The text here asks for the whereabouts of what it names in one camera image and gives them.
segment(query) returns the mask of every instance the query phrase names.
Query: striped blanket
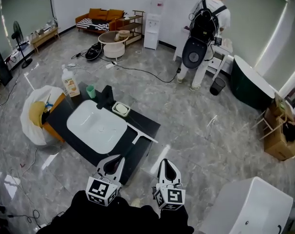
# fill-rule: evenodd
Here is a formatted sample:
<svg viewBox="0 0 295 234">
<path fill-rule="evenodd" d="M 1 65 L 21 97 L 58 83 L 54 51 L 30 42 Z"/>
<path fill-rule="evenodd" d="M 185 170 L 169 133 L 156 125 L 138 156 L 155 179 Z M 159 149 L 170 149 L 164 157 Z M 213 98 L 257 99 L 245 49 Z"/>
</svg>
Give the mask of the striped blanket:
<svg viewBox="0 0 295 234">
<path fill-rule="evenodd" d="M 109 31 L 109 21 L 85 18 L 79 21 L 76 26 L 78 28 L 90 29 L 90 30 L 105 30 Z"/>
</svg>

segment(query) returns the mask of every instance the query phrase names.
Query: white t-shirt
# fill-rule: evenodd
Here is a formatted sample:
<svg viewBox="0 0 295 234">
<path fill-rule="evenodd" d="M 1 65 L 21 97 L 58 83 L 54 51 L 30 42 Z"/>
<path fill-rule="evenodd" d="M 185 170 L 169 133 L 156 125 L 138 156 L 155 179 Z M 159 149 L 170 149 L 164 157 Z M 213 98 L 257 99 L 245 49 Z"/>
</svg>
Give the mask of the white t-shirt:
<svg viewBox="0 0 295 234">
<path fill-rule="evenodd" d="M 224 6 L 224 4 L 220 0 L 206 0 L 206 6 L 208 9 L 210 9 L 211 12 L 214 12 L 215 10 Z M 203 3 L 202 3 L 202 1 L 199 1 L 193 7 L 191 13 L 194 13 L 194 15 L 195 15 L 202 8 L 203 8 Z M 219 28 L 226 29 L 226 28 L 230 27 L 231 13 L 230 13 L 229 9 L 223 10 L 222 12 L 217 14 L 217 17 L 218 17 L 218 21 L 219 21 Z"/>
</svg>

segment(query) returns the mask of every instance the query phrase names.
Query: orange sofa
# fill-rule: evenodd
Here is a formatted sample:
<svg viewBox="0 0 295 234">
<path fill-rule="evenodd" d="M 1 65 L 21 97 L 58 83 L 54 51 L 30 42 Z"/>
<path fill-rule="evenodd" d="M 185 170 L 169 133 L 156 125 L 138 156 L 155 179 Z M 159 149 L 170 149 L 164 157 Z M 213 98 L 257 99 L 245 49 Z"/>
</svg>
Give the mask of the orange sofa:
<svg viewBox="0 0 295 234">
<path fill-rule="evenodd" d="M 75 23 L 78 30 L 83 29 L 102 34 L 123 26 L 122 21 L 118 21 L 123 14 L 123 10 L 90 9 L 89 13 L 77 17 Z"/>
</svg>

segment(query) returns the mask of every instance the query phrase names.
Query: orange pillow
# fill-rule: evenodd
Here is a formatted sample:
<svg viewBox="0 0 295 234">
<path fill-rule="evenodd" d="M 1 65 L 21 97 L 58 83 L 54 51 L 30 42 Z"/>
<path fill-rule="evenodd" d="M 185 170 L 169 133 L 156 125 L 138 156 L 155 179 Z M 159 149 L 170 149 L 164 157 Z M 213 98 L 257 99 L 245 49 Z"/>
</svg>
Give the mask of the orange pillow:
<svg viewBox="0 0 295 234">
<path fill-rule="evenodd" d="M 95 18 L 93 19 L 106 20 L 107 15 L 108 15 L 107 10 L 100 10 L 98 14 L 95 16 Z"/>
<path fill-rule="evenodd" d="M 114 20 L 115 18 L 121 18 L 123 16 L 124 11 L 123 10 L 109 10 L 107 21 Z"/>
<path fill-rule="evenodd" d="M 99 11 L 101 11 L 101 9 L 90 9 L 88 17 L 90 19 L 95 19 L 95 17 L 98 15 Z"/>
</svg>

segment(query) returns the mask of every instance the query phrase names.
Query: standing fan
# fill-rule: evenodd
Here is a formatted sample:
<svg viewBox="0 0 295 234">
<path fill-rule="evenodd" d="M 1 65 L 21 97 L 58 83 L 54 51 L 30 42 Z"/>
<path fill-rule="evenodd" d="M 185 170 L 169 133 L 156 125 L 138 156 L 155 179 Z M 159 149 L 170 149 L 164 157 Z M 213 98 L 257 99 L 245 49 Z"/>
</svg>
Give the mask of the standing fan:
<svg viewBox="0 0 295 234">
<path fill-rule="evenodd" d="M 22 54 L 23 60 L 24 60 L 24 63 L 22 63 L 22 68 L 26 68 L 28 65 L 31 64 L 31 62 L 33 60 L 32 60 L 32 58 L 26 59 L 23 52 L 22 52 L 20 43 L 23 42 L 24 38 L 23 38 L 22 31 L 20 29 L 20 25 L 17 21 L 14 21 L 14 23 L 13 23 L 13 34 L 12 34 L 11 38 L 16 39 L 17 44 L 19 46 L 19 50 L 21 51 L 21 54 Z"/>
</svg>

